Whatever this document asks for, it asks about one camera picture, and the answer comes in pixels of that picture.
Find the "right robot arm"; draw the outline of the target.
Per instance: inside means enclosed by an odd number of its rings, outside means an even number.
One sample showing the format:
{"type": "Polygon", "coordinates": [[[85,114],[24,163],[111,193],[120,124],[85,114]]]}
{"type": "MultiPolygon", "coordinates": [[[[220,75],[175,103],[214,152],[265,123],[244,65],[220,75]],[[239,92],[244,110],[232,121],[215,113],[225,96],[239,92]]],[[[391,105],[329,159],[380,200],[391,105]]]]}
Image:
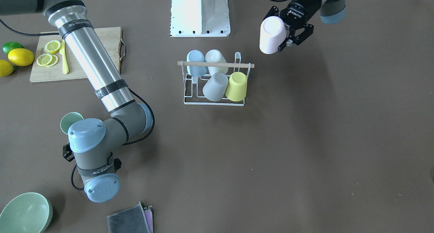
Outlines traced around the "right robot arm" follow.
{"type": "Polygon", "coordinates": [[[42,14],[54,26],[83,70],[109,118],[86,118],[67,131],[69,149],[88,199],[101,203],[121,187],[113,152],[155,126],[150,106],[130,90],[87,17],[82,0],[1,0],[1,15],[42,14]]]}

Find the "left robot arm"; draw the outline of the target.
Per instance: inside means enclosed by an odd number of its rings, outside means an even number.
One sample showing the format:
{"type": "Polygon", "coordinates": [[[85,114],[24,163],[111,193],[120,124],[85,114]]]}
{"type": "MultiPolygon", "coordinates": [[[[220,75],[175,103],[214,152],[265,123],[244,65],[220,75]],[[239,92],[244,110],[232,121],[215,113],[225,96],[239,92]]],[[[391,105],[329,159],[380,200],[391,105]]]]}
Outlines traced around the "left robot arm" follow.
{"type": "Polygon", "coordinates": [[[345,0],[288,1],[283,9],[271,7],[261,23],[259,49],[264,54],[303,43],[314,31],[314,26],[308,21],[317,12],[320,12],[321,21],[327,24],[338,23],[346,13],[345,0]]]}

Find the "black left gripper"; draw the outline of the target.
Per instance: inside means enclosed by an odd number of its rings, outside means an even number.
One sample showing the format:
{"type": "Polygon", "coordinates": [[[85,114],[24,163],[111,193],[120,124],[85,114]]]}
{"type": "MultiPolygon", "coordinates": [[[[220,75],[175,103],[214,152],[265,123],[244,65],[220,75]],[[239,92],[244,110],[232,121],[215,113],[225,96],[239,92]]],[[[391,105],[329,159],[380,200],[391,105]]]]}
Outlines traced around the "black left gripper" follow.
{"type": "Polygon", "coordinates": [[[278,7],[273,6],[266,13],[263,21],[269,17],[278,17],[286,24],[287,37],[278,46],[281,52],[287,46],[300,45],[314,31],[314,26],[307,23],[308,20],[320,9],[322,0],[291,0],[288,6],[279,11],[278,7]],[[291,26],[303,26],[303,31],[296,35],[296,29],[291,26]]]}

